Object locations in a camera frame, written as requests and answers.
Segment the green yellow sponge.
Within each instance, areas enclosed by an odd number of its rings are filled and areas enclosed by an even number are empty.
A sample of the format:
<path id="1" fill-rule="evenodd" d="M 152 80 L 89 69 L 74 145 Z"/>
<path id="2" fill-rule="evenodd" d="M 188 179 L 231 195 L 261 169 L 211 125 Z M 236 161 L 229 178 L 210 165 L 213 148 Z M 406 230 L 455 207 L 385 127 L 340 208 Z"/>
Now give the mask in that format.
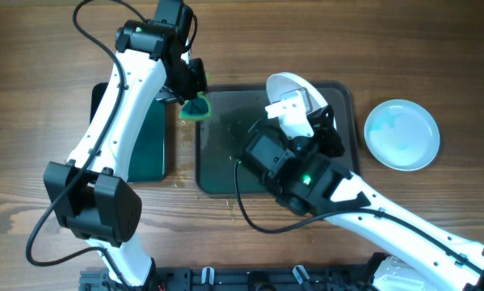
<path id="1" fill-rule="evenodd" d="M 212 114 L 211 103 L 203 91 L 197 93 L 195 99 L 187 100 L 179 113 L 181 120 L 202 121 Z"/>

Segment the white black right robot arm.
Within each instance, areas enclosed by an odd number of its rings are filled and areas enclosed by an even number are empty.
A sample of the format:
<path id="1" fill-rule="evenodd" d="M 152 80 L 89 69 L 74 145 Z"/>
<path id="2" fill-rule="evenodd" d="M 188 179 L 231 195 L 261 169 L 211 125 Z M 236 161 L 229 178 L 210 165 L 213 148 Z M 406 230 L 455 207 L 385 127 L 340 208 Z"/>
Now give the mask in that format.
<path id="1" fill-rule="evenodd" d="M 316 221 L 350 230 L 388 252 L 372 271 L 376 284 L 392 259 L 416 280 L 438 290 L 484 290 L 484 245 L 442 230 L 396 205 L 337 162 L 344 147 L 331 107 L 307 120 L 310 133 L 287 137 L 265 118 L 247 131 L 237 165 L 256 175 L 276 202 L 304 219 L 277 233 Z"/>

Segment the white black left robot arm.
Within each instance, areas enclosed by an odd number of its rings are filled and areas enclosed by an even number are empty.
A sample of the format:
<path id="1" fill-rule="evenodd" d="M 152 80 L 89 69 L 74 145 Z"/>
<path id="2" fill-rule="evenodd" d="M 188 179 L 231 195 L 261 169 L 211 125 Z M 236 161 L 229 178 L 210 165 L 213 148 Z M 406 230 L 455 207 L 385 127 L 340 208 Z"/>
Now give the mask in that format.
<path id="1" fill-rule="evenodd" d="M 139 133 L 154 102 L 205 91 L 203 63 L 189 56 L 190 23 L 129 20 L 116 35 L 112 73 L 89 127 L 65 163 L 44 172 L 59 225 L 98 252 L 118 289 L 162 288 L 136 233 L 141 198 L 128 185 Z"/>

